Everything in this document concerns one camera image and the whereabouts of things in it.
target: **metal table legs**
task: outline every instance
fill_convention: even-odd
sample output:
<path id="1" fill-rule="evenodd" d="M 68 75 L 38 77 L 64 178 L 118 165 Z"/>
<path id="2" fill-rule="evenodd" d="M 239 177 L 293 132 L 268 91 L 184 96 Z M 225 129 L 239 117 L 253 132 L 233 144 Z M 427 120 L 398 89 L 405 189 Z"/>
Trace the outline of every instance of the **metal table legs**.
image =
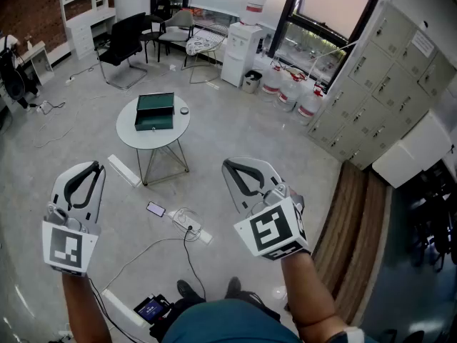
<path id="1" fill-rule="evenodd" d="M 177 142 L 178 142 L 179 150 L 181 151 L 181 155 L 183 157 L 183 160 L 181 160 L 179 158 L 179 156 L 176 155 L 176 153 L 172 149 L 170 149 L 169 145 L 161 147 L 160 149 L 153 149 L 152 152 L 151 152 L 151 157 L 149 158 L 148 167 L 146 168 L 146 173 L 144 174 L 144 178 L 143 178 L 143 173 L 141 172 L 140 156 L 139 156 L 139 153 L 138 153 L 138 149 L 136 149 L 136 158 L 138 159 L 138 167 L 140 169 L 141 181 L 143 182 L 144 186 L 147 186 L 149 184 L 159 183 L 159 182 L 162 182 L 162 181 L 164 181 L 166 179 L 177 177 L 178 175 L 182 175 L 184 173 L 188 173 L 189 172 L 189 166 L 187 165 L 186 157 L 184 156 L 183 149 L 181 147 L 181 144 L 179 143 L 179 139 L 177 139 Z M 174 161 L 176 161 L 179 165 L 181 165 L 184 168 L 184 170 L 180 171 L 179 173 L 168 175 L 166 177 L 155 179 L 155 180 L 152 180 L 152 181 L 148 182 L 148 176 L 149 176 L 149 173 L 151 172 L 151 167 L 152 167 L 152 163 L 154 162 L 154 158 L 156 157 L 156 152 L 158 150 L 162 150 L 162 149 L 163 149 L 165 154 L 167 154 Z"/>

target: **trash bin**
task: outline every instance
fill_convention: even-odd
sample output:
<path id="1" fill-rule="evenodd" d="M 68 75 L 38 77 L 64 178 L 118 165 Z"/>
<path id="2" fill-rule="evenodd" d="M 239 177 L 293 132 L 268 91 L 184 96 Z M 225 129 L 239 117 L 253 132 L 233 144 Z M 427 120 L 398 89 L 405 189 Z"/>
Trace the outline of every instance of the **trash bin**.
<path id="1" fill-rule="evenodd" d="M 260 79 L 262 79 L 262 74 L 260 72 L 249 70 L 246 75 L 244 75 L 242 89 L 246 93 L 254 93 L 260 84 Z"/>

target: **teal shirt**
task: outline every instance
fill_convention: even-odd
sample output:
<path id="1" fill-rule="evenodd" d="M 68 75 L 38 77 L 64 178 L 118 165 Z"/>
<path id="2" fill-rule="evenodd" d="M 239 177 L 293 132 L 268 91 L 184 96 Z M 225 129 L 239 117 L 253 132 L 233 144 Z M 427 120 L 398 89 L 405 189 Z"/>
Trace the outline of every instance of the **teal shirt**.
<path id="1" fill-rule="evenodd" d="M 187 309 L 165 334 L 163 343 L 286 342 L 301 340 L 254 305 L 225 299 Z"/>

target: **smartphone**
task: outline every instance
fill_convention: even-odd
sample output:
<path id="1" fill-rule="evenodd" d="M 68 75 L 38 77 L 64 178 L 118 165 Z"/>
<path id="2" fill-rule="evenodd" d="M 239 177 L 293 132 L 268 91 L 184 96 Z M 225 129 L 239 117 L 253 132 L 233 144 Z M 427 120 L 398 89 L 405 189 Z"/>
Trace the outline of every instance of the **smartphone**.
<path id="1" fill-rule="evenodd" d="M 152 212 L 153 214 L 156 214 L 159 217 L 162 217 L 165 213 L 165 209 L 163 207 L 157 206 L 153 202 L 149 202 L 147 208 L 148 211 Z"/>

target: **forearm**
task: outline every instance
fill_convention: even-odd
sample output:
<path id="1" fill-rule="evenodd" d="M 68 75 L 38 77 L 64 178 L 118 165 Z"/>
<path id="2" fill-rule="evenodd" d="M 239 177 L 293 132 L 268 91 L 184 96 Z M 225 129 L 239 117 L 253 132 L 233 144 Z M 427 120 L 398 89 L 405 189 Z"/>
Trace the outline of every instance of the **forearm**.
<path id="1" fill-rule="evenodd" d="M 326 342 L 347 325 L 336 315 L 335 302 L 319 279 L 309 254 L 295 253 L 282 259 L 288 305 L 308 343 Z"/>
<path id="2" fill-rule="evenodd" d="M 78 343 L 111 343 L 89 278 L 62 274 L 71 332 Z"/>

